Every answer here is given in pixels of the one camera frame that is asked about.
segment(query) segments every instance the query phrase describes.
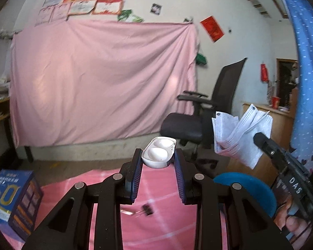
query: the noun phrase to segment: blue bowl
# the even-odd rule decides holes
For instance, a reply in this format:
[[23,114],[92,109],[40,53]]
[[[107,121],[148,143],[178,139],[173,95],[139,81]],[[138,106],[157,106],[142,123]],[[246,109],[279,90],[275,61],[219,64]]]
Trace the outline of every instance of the blue bowl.
[[243,173],[228,172],[216,176],[213,181],[228,186],[235,182],[240,183],[270,217],[274,216],[277,208],[276,198],[269,186],[261,180]]

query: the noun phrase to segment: pink fabric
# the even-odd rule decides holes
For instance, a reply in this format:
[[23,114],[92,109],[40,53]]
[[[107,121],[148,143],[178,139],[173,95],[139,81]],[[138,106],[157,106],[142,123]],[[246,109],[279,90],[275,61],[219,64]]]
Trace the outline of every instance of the pink fabric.
[[158,132],[195,90],[194,24],[68,20],[25,28],[12,44],[17,146],[99,142]]
[[[79,181],[94,184],[103,181],[118,170],[92,170],[63,182],[42,187],[44,197],[37,215],[36,225],[51,211],[65,193]],[[196,226],[196,205],[183,205],[179,198],[175,170],[173,166],[164,169],[143,167],[138,197],[132,206],[139,210],[149,203],[154,211],[149,216],[129,216],[121,214],[124,250],[192,250]],[[94,226],[96,208],[92,216],[89,249],[94,250]],[[222,219],[223,249],[227,250],[225,219]],[[16,250],[22,243],[6,236]]]

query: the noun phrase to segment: screw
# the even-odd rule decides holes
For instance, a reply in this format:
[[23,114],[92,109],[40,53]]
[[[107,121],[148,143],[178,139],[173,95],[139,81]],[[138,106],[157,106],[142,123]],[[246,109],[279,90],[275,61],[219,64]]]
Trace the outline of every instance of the screw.
[[204,175],[201,174],[201,173],[197,173],[197,174],[195,175],[195,179],[197,179],[197,180],[202,180],[203,178],[204,178]]
[[76,184],[74,184],[74,187],[76,189],[81,189],[83,186],[85,186],[85,184],[82,181],[79,181]]
[[114,180],[120,180],[123,177],[123,175],[121,173],[116,173],[112,176],[112,178]]
[[233,187],[233,189],[235,189],[235,190],[240,190],[241,188],[242,188],[242,186],[241,186],[241,184],[240,183],[233,183],[232,184],[232,187]]

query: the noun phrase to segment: blue curtain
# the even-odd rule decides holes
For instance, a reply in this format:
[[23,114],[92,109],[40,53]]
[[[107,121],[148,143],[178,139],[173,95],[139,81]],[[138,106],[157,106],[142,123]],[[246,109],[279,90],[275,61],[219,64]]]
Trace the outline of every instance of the blue curtain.
[[313,170],[313,8],[307,0],[284,0],[293,24],[299,58],[298,104],[292,154]]

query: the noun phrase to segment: product box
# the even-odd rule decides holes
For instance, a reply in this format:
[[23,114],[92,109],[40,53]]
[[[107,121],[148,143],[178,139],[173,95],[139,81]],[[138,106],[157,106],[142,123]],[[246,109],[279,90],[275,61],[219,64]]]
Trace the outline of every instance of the product box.
[[25,241],[34,230],[43,192],[32,171],[0,171],[0,230]]

